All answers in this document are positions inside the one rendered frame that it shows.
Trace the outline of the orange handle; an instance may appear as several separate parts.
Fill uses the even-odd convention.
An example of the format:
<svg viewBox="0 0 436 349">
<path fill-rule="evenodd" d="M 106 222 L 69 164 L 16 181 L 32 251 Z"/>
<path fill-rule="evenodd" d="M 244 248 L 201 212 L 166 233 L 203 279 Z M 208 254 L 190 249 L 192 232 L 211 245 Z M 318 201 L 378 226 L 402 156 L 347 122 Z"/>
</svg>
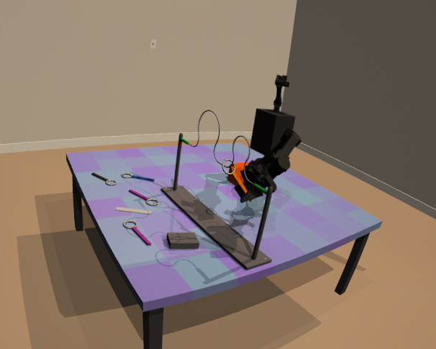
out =
<svg viewBox="0 0 436 349">
<path fill-rule="evenodd" d="M 233 178 L 235 179 L 235 181 L 237 182 L 237 184 L 240 186 L 241 190 L 242 190 L 242 191 L 244 192 L 244 194 L 246 195 L 246 193 L 247 193 L 248 191 L 247 191 L 246 187 L 244 186 L 244 184 L 241 182 L 240 178 L 239 178 L 239 177 L 237 176 L 237 174 L 235 173 L 235 163 L 233 162 L 233 166 L 234 166 L 234 170 L 233 170 L 233 172 L 232 172 L 232 173 L 228 173 L 228 172 L 226 172 L 225 169 L 224 169 L 224 163 L 225 163 L 226 161 L 231 161 L 231 162 L 233 162 L 233 161 L 230 160 L 230 159 L 225 159 L 225 160 L 222 162 L 222 170 L 224 171 L 225 174 L 227 174 L 227 175 L 232 175 L 232 176 L 233 176 Z"/>
</svg>

